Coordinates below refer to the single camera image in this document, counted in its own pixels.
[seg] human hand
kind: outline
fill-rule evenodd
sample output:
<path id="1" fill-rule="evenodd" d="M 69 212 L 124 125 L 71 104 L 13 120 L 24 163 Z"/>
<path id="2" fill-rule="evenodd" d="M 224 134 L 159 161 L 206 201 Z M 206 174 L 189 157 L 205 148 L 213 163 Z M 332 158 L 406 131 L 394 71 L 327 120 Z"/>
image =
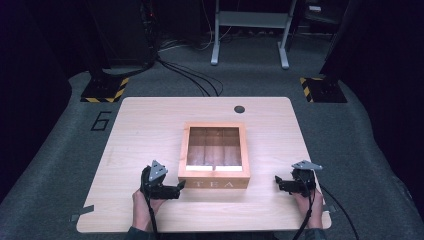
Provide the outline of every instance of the human hand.
<path id="1" fill-rule="evenodd" d="M 311 217 L 308 221 L 308 228 L 323 228 L 322 225 L 322 208 L 324 197 L 321 192 L 317 189 L 310 191 L 311 199 L 313 201 L 312 204 L 312 213 Z M 294 198 L 296 199 L 297 206 L 299 207 L 299 211 L 302 216 L 306 216 L 306 213 L 309 210 L 309 198 L 303 197 L 300 193 L 292 193 Z"/>
<path id="2" fill-rule="evenodd" d="M 132 195 L 133 198 L 133 223 L 132 227 L 142 231 L 150 229 L 150 213 L 146 200 L 140 189 L 137 189 Z M 155 214 L 158 212 L 159 207 L 164 203 L 165 199 L 151 199 L 150 206 L 153 208 Z"/>

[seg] gray carpet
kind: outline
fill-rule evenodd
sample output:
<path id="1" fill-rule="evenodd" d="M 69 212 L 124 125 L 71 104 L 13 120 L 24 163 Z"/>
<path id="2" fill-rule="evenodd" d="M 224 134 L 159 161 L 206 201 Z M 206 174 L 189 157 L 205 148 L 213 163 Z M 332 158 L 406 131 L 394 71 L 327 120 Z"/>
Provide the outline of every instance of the gray carpet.
<path id="1" fill-rule="evenodd" d="M 291 99 L 311 160 L 324 166 L 320 183 L 342 204 L 361 239 L 423 239 L 424 225 L 406 189 L 392 173 L 374 142 L 369 118 L 342 82 L 346 104 L 308 103 L 300 77 L 320 77 L 328 40 L 296 36 L 283 70 L 277 40 L 233 39 L 221 45 L 219 65 L 211 66 L 212 46 L 161 51 L 163 60 L 213 76 L 224 85 L 222 96 L 285 96 Z M 123 239 L 124 233 L 80 234 L 72 214 L 83 206 L 120 104 L 82 103 L 90 80 L 81 73 L 69 81 L 69 105 L 34 160 L 0 206 L 0 239 Z M 209 92 L 212 89 L 203 84 Z M 202 96 L 189 80 L 156 63 L 130 78 L 125 97 Z M 99 112 L 110 119 L 105 131 L 90 131 Z M 355 239 L 343 212 L 323 192 L 333 224 L 328 239 Z M 197 239 L 291 239 L 294 232 L 202 234 Z M 176 235 L 176 239 L 192 236 Z"/>

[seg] wooden box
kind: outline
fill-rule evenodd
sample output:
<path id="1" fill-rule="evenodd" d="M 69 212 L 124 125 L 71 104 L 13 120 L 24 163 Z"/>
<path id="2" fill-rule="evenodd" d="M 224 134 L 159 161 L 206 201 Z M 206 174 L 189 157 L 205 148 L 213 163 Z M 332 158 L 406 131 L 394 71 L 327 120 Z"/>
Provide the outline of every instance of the wooden box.
<path id="1" fill-rule="evenodd" d="M 188 122 L 178 179 L 186 188 L 247 188 L 246 128 L 237 122 Z"/>

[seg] wooden table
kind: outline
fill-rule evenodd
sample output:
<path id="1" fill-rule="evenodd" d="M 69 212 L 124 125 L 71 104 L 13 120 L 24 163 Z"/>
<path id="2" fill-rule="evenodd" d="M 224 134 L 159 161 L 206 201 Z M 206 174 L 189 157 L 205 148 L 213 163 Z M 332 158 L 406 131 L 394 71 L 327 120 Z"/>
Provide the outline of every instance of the wooden table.
<path id="1" fill-rule="evenodd" d="M 234 107 L 245 107 L 236 113 Z M 187 121 L 244 122 L 251 178 L 247 189 L 188 189 L 157 214 L 159 232 L 273 231 L 298 229 L 303 220 L 294 198 L 274 176 L 291 180 L 293 163 L 309 160 L 293 107 L 284 97 L 139 97 L 122 102 L 81 215 L 79 232 L 126 232 L 131 194 L 142 170 L 157 160 L 178 183 L 178 162 Z M 324 227 L 331 225 L 323 214 Z"/>

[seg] round hole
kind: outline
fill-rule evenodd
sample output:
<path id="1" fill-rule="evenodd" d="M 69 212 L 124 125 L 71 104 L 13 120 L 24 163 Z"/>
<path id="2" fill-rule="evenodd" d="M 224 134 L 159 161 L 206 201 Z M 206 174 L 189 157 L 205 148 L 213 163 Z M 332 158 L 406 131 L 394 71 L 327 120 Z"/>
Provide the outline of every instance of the round hole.
<path id="1" fill-rule="evenodd" d="M 243 107 L 243 106 L 236 106 L 235 108 L 234 108 L 234 111 L 236 112 L 236 113 L 244 113 L 244 111 L 245 111 L 246 109 Z"/>

